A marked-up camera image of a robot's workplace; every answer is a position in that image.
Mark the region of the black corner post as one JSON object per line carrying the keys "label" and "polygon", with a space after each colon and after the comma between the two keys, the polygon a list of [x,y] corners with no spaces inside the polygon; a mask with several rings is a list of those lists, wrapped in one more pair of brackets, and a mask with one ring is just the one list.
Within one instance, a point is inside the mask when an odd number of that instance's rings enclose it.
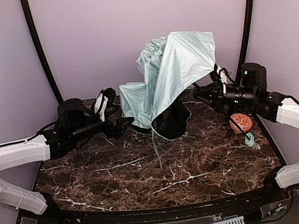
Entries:
{"label": "black corner post", "polygon": [[62,94],[60,93],[60,90],[57,86],[57,83],[56,83],[56,81],[53,77],[53,74],[52,74],[51,68],[48,64],[43,46],[42,46],[41,41],[39,39],[38,32],[37,32],[37,29],[36,29],[36,24],[35,24],[35,21],[33,19],[32,14],[31,14],[31,8],[29,6],[29,0],[20,0],[20,3],[21,3],[21,6],[22,6],[24,18],[26,20],[26,24],[28,26],[29,33],[30,33],[33,45],[35,47],[36,53],[37,53],[38,58],[40,60],[40,64],[41,64],[41,66],[44,70],[44,74],[46,76],[46,79],[48,81],[50,89],[52,90],[57,103],[62,104],[64,99],[63,99]]}
{"label": "black corner post", "polygon": [[243,35],[242,42],[240,47],[240,55],[239,55],[239,65],[242,65],[246,61],[247,50],[248,50],[248,42],[251,31],[251,22],[252,22],[252,14],[253,14],[253,0],[246,0],[245,5],[245,15],[244,15],[244,26],[243,26]]}

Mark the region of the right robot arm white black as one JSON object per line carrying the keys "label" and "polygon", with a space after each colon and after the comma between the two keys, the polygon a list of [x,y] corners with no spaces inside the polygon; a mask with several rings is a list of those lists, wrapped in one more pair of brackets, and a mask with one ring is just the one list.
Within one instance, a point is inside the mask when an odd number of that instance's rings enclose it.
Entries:
{"label": "right robot arm white black", "polygon": [[[299,101],[289,95],[267,91],[266,68],[257,63],[244,63],[241,67],[242,83],[227,83],[231,78],[225,68],[215,68],[212,83],[197,87],[194,98],[222,113],[226,106],[246,107],[254,114],[274,123],[299,129]],[[286,189],[299,184],[299,163],[274,170],[265,185]]]}

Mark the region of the black front frame rail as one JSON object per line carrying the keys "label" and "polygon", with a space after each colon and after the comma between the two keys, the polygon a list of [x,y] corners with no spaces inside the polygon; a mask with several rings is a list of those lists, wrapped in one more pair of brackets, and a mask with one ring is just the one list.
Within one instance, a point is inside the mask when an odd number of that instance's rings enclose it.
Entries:
{"label": "black front frame rail", "polygon": [[271,186],[261,187],[235,196],[169,208],[119,212],[59,210],[59,217],[55,221],[52,221],[53,216],[41,217],[22,210],[18,213],[18,220],[30,218],[38,224],[156,224],[214,214],[224,216],[250,214],[281,201],[288,206],[296,206],[299,203],[299,185],[291,186],[286,190]]}

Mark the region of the red white patterned bowl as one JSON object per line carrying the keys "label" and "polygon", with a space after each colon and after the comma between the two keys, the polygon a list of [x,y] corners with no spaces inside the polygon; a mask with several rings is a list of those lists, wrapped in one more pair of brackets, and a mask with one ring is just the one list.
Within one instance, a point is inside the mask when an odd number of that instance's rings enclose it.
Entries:
{"label": "red white patterned bowl", "polygon": [[[244,132],[249,131],[253,126],[253,121],[248,115],[242,113],[234,113],[231,115],[231,118],[236,124],[239,125],[239,127]],[[230,126],[235,133],[237,134],[242,133],[241,130],[239,130],[238,127],[232,121],[230,121]]]}

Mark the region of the mint green folding umbrella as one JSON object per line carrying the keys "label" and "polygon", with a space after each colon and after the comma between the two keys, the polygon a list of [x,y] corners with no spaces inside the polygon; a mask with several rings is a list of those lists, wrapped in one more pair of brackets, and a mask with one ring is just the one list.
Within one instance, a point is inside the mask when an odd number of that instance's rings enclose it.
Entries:
{"label": "mint green folding umbrella", "polygon": [[169,141],[181,137],[192,114],[181,95],[214,70],[213,33],[173,31],[152,39],[136,64],[144,81],[119,87],[122,115],[134,118],[132,129],[138,133]]}

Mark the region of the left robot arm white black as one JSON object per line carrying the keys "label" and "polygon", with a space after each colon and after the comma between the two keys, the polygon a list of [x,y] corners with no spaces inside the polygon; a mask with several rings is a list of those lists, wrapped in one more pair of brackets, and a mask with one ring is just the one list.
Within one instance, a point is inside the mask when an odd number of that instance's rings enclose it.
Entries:
{"label": "left robot arm white black", "polygon": [[[83,141],[103,133],[107,138],[120,138],[132,117],[115,122],[109,116],[118,110],[115,91],[102,90],[91,107],[79,98],[68,99],[57,108],[58,117],[32,137],[0,144],[0,171],[32,162],[60,159]],[[0,178],[0,203],[36,215],[56,212],[58,206],[49,194],[33,192]]]}

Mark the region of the right black corner post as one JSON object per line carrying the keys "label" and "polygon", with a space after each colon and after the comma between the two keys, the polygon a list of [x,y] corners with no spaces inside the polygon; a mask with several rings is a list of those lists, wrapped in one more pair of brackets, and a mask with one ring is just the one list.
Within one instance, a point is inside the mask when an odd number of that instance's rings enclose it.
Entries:
{"label": "right black corner post", "polygon": [[246,0],[245,5],[245,15],[244,15],[244,26],[243,26],[243,35],[242,42],[240,47],[240,55],[239,55],[239,65],[242,65],[246,61],[247,50],[248,50],[248,42],[251,31],[251,22],[252,22],[252,14],[253,14],[253,0]]}

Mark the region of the left black corner post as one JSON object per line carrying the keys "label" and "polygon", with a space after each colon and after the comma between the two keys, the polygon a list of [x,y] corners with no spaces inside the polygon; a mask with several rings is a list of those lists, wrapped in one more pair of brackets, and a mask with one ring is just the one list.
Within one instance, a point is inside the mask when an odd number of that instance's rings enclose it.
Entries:
{"label": "left black corner post", "polygon": [[22,6],[24,18],[26,20],[26,24],[28,26],[29,33],[30,33],[33,45],[35,47],[36,53],[37,53],[38,58],[40,60],[40,64],[41,64],[41,66],[44,70],[44,74],[46,76],[46,79],[48,81],[50,89],[52,90],[57,103],[62,104],[64,99],[63,99],[62,94],[60,93],[60,90],[57,86],[57,83],[56,83],[56,81],[53,77],[53,74],[52,74],[51,68],[48,64],[43,46],[42,46],[41,41],[39,39],[38,32],[37,32],[37,29],[36,29],[36,24],[35,24],[35,21],[33,19],[32,14],[31,14],[31,8],[29,6],[29,0],[20,0],[20,3],[21,3],[21,6]]}

